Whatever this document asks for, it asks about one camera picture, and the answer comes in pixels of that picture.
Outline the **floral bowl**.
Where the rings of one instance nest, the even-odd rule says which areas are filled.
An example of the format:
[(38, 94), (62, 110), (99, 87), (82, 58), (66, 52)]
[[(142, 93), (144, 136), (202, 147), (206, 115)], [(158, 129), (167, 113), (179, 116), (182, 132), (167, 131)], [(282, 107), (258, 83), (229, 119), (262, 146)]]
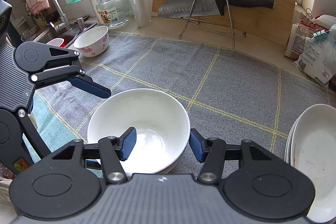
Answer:
[(81, 34), (74, 41), (73, 46), (84, 57), (96, 57), (108, 48), (108, 31), (107, 26), (94, 27)]

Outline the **white bowl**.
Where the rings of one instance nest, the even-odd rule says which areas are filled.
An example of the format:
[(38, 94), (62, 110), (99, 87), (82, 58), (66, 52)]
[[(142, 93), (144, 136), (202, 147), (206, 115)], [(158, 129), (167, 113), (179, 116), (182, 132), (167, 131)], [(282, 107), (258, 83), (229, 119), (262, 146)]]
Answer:
[(125, 173), (168, 173), (181, 159), (190, 137), (189, 116), (173, 96), (154, 89), (130, 89), (107, 99), (92, 115), (88, 143), (137, 132), (135, 146), (121, 163)]

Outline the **large fruit plate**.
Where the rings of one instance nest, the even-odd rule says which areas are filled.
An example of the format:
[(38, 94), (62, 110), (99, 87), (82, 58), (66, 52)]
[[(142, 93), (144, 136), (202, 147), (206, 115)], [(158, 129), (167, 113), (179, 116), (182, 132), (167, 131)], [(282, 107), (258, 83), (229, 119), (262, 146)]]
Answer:
[(335, 220), (335, 108), (325, 104), (307, 108), (297, 122), (291, 152), (294, 167), (315, 187), (307, 217), (316, 223)]

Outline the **stained fruit plate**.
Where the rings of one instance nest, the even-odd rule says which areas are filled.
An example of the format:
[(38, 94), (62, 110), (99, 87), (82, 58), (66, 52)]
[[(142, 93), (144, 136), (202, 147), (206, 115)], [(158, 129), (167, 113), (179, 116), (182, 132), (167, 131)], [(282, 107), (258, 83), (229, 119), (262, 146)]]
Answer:
[(290, 148), (291, 148), (291, 142), (292, 142), (293, 132), (294, 132), (296, 123), (297, 121), (294, 122), (294, 124), (292, 125), (290, 129), (288, 139), (286, 141), (286, 146), (285, 146), (284, 161), (288, 164), (290, 164)]

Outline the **steel kitchen sink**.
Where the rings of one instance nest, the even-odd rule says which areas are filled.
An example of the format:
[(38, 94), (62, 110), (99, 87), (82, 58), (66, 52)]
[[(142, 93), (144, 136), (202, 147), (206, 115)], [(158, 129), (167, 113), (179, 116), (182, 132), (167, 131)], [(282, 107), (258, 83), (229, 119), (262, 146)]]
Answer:
[(46, 44), (50, 40), (54, 38), (60, 38), (61, 36), (65, 34), (75, 35), (75, 38), (65, 47), (65, 48), (69, 48), (81, 34), (83, 34), (84, 32), (96, 26), (97, 26), (97, 23), (85, 22), (84, 27), (81, 28), (77, 23), (76, 24), (71, 23), (69, 31), (67, 31), (65, 28), (63, 28), (62, 30), (55, 30), (54, 28), (48, 27), (47, 29), (42, 31), (40, 34), (38, 34), (35, 38), (31, 38), (30, 40), (33, 42), (40, 42), (40, 43)]

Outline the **white colander basket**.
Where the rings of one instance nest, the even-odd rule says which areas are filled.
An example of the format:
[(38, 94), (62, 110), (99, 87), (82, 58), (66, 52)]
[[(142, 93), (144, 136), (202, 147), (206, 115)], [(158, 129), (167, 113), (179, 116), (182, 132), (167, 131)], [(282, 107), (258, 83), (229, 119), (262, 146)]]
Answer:
[(48, 45), (50, 46), (55, 46), (55, 47), (64, 47), (64, 39), (63, 38), (54, 38), (47, 42)]

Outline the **red wash basin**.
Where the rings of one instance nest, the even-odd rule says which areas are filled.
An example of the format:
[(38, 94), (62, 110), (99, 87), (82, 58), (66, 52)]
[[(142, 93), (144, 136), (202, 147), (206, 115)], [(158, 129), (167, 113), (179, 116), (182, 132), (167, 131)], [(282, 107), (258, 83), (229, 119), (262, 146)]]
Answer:
[(64, 48), (67, 46), (67, 44), (69, 44), (74, 38), (75, 35), (69, 35), (69, 34), (65, 34), (63, 36), (61, 36), (60, 38), (64, 39)]

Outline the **grey blue checked towel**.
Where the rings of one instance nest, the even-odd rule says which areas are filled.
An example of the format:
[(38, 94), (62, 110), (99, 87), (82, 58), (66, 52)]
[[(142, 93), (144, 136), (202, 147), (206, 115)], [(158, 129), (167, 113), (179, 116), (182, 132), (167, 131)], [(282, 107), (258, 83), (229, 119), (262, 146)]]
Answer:
[[(335, 92), (234, 50), (125, 32), (110, 32), (108, 42), (98, 57), (81, 58), (88, 76), (113, 96), (140, 88), (173, 96), (185, 108), (191, 128), (205, 138), (231, 144), (251, 139), (283, 158), (288, 133), (304, 110), (315, 104), (335, 108)], [(97, 142), (88, 140), (87, 132), (105, 101), (66, 81), (37, 90), (32, 115), (54, 151), (74, 138)], [(107, 129), (98, 130), (98, 140), (136, 127), (136, 118), (126, 113), (135, 114), (137, 107), (110, 104), (102, 114)], [(139, 114), (155, 112), (146, 103), (138, 108)]]

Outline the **pink checked dish cloth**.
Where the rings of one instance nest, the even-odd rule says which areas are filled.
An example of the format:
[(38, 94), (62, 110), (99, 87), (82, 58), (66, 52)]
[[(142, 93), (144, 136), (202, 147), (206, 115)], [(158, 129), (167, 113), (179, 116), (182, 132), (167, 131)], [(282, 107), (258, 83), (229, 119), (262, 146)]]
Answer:
[(50, 8), (49, 0), (26, 0), (26, 3), (28, 11), (33, 15)]

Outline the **glass jar with lid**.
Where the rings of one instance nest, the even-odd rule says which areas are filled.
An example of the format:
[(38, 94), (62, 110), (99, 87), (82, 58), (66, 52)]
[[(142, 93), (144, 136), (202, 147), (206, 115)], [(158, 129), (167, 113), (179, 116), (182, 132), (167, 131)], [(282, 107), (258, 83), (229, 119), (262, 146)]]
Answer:
[(129, 21), (129, 0), (98, 0), (96, 10), (110, 30), (120, 28)]

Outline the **white plastic powder bag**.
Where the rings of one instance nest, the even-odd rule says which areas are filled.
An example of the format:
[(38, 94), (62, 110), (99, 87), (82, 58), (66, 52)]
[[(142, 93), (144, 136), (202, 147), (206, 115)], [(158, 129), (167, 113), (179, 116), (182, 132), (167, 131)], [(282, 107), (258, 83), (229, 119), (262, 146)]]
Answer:
[(303, 53), (293, 65), (323, 87), (335, 76), (335, 24), (306, 38)]

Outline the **clipped red white bag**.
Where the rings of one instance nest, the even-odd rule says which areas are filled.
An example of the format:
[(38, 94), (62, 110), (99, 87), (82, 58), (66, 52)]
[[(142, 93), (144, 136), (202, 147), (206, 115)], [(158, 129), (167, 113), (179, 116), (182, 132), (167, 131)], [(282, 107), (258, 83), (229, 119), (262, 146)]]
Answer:
[(319, 15), (313, 17), (311, 9), (307, 8), (298, 16), (299, 21), (291, 28), (290, 36), (286, 45), (285, 57), (297, 60), (303, 53), (306, 38), (312, 38), (317, 31), (328, 31), (335, 24), (335, 16)]

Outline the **black handled kitchen knife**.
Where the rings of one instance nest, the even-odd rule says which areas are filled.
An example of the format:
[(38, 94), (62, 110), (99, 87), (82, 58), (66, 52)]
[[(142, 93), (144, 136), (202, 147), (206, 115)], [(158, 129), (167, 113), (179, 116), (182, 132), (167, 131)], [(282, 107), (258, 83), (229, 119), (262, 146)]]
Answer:
[[(188, 16), (194, 0), (166, 0), (159, 9), (158, 16), (181, 18)], [(264, 7), (273, 9), (274, 0), (228, 0), (229, 5), (242, 8)], [(224, 15), (226, 0), (196, 0), (191, 16)]]

